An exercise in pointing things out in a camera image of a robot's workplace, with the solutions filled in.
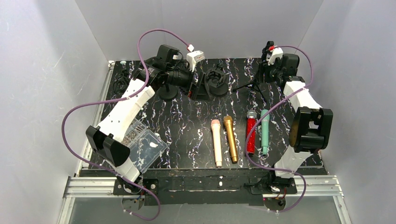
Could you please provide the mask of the black tall tripod stand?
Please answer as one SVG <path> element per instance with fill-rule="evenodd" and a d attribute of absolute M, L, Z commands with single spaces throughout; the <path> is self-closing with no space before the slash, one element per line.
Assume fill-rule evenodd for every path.
<path fill-rule="evenodd" d="M 264 67 L 265 67 L 265 64 L 267 64 L 266 58 L 267 58 L 267 54 L 270 52 L 269 49 L 273 46 L 274 46 L 274 42 L 268 41 L 266 46 L 262 49 L 262 56 L 259 61 L 259 67 L 257 69 L 257 72 L 254 75 L 253 80 L 247 84 L 244 84 L 237 88 L 233 88 L 232 92 L 236 92 L 237 90 L 242 89 L 242 88 L 248 88 L 250 90 L 257 91 L 261 95 L 264 103 L 267 103 L 267 100 L 265 99 L 265 97 L 262 93 L 262 90 L 260 89 L 260 84 L 264 82 L 264 70 L 265 70 Z"/>

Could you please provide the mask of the black round base clip stand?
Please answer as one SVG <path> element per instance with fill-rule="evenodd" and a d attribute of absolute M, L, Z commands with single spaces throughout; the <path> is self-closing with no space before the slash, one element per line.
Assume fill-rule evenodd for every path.
<path fill-rule="evenodd" d="M 170 101 L 178 95 L 178 89 L 175 86 L 165 84 L 159 88 L 158 95 L 160 99 Z"/>

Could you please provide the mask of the pink microphone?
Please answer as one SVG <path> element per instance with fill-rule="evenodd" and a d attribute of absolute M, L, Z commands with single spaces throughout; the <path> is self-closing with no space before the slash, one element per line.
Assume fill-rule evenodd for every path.
<path fill-rule="evenodd" d="M 220 168 L 222 167 L 222 152 L 220 138 L 220 122 L 218 119 L 214 119 L 211 121 L 211 130 L 213 136 L 215 164 L 217 168 Z"/>

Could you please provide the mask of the gold microphone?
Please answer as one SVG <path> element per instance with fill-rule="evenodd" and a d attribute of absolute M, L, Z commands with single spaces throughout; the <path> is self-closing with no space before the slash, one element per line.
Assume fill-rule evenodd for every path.
<path fill-rule="evenodd" d="M 236 164 L 238 162 L 238 153 L 237 153 L 237 147 L 236 147 L 236 140 L 235 140 L 235 135 L 234 135 L 234 130 L 233 130 L 233 119 L 231 116 L 225 116 L 223 119 L 224 127 L 226 129 L 226 134 L 227 134 L 227 139 L 228 139 L 228 144 L 229 144 L 229 149 L 230 149 L 230 155 L 231 155 L 231 161 L 232 163 Z"/>

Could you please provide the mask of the red glitter microphone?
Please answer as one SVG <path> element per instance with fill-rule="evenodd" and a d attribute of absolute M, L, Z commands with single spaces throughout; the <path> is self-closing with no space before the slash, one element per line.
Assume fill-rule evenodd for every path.
<path fill-rule="evenodd" d="M 247 153 L 249 157 L 255 154 L 255 128 L 257 113 L 255 110 L 247 112 L 246 138 L 247 138 Z"/>

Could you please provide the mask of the teal microphone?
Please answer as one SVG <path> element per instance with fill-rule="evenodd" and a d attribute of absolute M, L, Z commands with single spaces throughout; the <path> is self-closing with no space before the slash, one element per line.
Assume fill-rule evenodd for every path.
<path fill-rule="evenodd" d="M 267 114 L 268 110 L 264 109 L 261 111 L 261 147 L 262 154 L 267 155 L 269 147 L 269 121 L 270 117 Z"/>

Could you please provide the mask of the black tripod shock mount stand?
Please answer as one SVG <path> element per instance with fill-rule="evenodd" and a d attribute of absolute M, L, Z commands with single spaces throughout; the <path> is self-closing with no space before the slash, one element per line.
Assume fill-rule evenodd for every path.
<path fill-rule="evenodd" d="M 114 94 L 122 95 L 128 88 L 129 82 L 130 82 L 129 71 L 124 69 L 120 73 L 116 73 L 115 81 L 113 83 Z"/>

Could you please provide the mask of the black round base shock stand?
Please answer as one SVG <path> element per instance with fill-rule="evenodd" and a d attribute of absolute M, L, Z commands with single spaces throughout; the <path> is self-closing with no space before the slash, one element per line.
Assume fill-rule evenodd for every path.
<path fill-rule="evenodd" d="M 209 86 L 209 92 L 217 97 L 222 97 L 228 93 L 229 77 L 224 72 L 222 63 L 216 64 L 206 71 L 206 83 Z"/>

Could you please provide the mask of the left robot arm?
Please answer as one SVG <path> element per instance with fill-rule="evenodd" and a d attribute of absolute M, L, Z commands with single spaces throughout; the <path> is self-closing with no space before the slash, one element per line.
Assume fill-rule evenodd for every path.
<path fill-rule="evenodd" d="M 159 157 L 160 152 L 154 153 L 153 149 L 149 149 L 151 158 L 137 166 L 131 158 L 132 148 L 123 140 L 139 110 L 156 92 L 164 100 L 172 100 L 176 97 L 172 86 L 186 90 L 188 96 L 198 91 L 193 87 L 193 76 L 197 63 L 204 60 L 205 55 L 192 45 L 187 49 L 186 57 L 178 58 L 179 49 L 161 45 L 156 56 L 144 60 L 135 69 L 122 100 L 98 125 L 89 126 L 85 132 L 93 151 L 110 164 L 119 175 L 121 185 L 133 194 L 141 191 L 141 174 Z"/>

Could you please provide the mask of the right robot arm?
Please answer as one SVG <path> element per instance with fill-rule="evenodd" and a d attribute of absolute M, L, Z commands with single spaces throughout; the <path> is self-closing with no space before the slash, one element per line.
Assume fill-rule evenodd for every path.
<path fill-rule="evenodd" d="M 320 106 L 297 75 L 300 58 L 283 53 L 264 60 L 266 83 L 275 82 L 295 110 L 289 132 L 289 145 L 266 177 L 265 187 L 273 193 L 284 192 L 292 185 L 294 173 L 309 157 L 328 145 L 333 112 Z"/>

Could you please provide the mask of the clear plastic screw box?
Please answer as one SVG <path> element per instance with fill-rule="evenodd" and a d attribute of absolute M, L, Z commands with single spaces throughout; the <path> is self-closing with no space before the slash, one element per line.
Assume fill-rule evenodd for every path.
<path fill-rule="evenodd" d="M 121 144 L 130 149 L 129 158 L 142 174 L 168 148 L 168 145 L 156 133 L 137 119 L 129 125 Z"/>

